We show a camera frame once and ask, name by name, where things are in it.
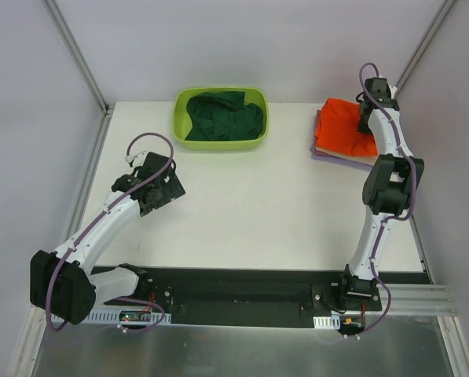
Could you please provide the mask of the orange t shirt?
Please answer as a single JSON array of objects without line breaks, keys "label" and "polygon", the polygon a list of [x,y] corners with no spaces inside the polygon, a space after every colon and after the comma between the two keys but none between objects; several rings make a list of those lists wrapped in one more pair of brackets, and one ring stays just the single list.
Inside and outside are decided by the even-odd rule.
[{"label": "orange t shirt", "polygon": [[348,156],[377,156],[373,136],[357,131],[359,105],[337,98],[328,98],[321,108],[317,148]]}]

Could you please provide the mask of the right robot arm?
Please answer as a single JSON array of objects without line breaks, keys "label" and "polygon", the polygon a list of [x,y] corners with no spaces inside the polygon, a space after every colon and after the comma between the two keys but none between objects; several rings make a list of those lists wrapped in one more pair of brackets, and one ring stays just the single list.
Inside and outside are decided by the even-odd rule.
[{"label": "right robot arm", "polygon": [[362,190],[365,223],[350,263],[346,265],[338,304],[361,310],[379,295],[379,263],[389,233],[397,221],[406,221],[415,207],[424,161],[413,156],[400,124],[400,108],[387,79],[362,79],[360,131],[370,131],[378,157]]}]

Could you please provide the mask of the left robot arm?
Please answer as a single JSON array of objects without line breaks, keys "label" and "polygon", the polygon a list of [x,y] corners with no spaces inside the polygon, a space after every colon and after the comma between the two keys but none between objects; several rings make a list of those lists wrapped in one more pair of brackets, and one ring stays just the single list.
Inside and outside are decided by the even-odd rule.
[{"label": "left robot arm", "polygon": [[93,273],[99,257],[129,223],[183,196],[175,161],[147,153],[142,165],[117,178],[104,204],[86,225],[54,251],[37,251],[31,259],[32,305],[69,324],[85,320],[91,309],[114,299],[139,306],[149,300],[149,274],[123,263]]}]

